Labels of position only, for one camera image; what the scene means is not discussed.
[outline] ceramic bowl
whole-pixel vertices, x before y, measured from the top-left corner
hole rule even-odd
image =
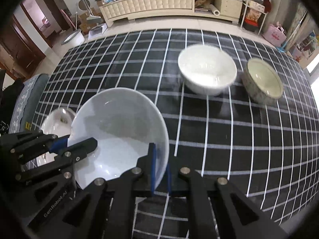
[[[52,111],[43,121],[41,130],[43,134],[54,134],[63,137],[71,134],[71,124],[75,118],[73,110],[68,108],[58,108]],[[36,158],[38,166],[54,161],[55,153],[45,153]]]
[[[216,96],[236,80],[237,68],[226,52],[208,45],[191,45],[178,56],[185,85],[193,92]]]
[[[97,148],[75,164],[75,179],[85,188],[94,179],[118,178],[156,146],[155,188],[166,170],[168,132],[155,104],[144,94],[128,88],[111,88],[91,97],[72,122],[68,146],[94,137]]]
[[[284,91],[276,71],[259,58],[248,61],[242,75],[242,83],[249,96],[260,104],[275,104]]]

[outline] brown door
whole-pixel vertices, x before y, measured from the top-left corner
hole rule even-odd
[[[70,28],[63,15],[61,14],[58,6],[55,4],[54,0],[44,0],[45,4],[49,8],[52,16],[55,18],[57,23],[60,25],[61,29],[67,30]]]
[[[14,16],[10,23],[2,29],[0,43],[17,64],[29,74],[32,74],[45,58]]]

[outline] pink bag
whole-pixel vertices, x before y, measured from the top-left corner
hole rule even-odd
[[[283,28],[280,25],[276,27],[270,24],[268,30],[263,34],[263,37],[275,47],[280,47],[286,40],[286,35],[283,33]]]

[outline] metal bolt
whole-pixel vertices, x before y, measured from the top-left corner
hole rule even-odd
[[[97,186],[101,186],[101,185],[103,185],[103,183],[104,183],[104,179],[103,178],[96,178],[94,180],[94,184],[97,185]]]
[[[64,153],[64,155],[65,155],[66,157],[70,157],[70,156],[71,156],[71,152],[67,151],[67,152]]]
[[[134,173],[134,174],[140,174],[141,171],[142,171],[142,169],[140,167],[134,167],[132,169],[132,173]]]
[[[72,177],[72,174],[71,174],[70,172],[65,172],[65,173],[63,174],[63,176],[64,176],[64,178],[69,179],[69,178]]]
[[[17,181],[21,180],[21,174],[19,174],[19,173],[16,174],[16,180],[17,180]]]
[[[220,185],[226,185],[228,183],[228,180],[224,177],[220,177],[217,179],[217,182],[220,184]]]
[[[190,169],[188,167],[182,167],[180,171],[182,174],[189,174],[190,173]]]

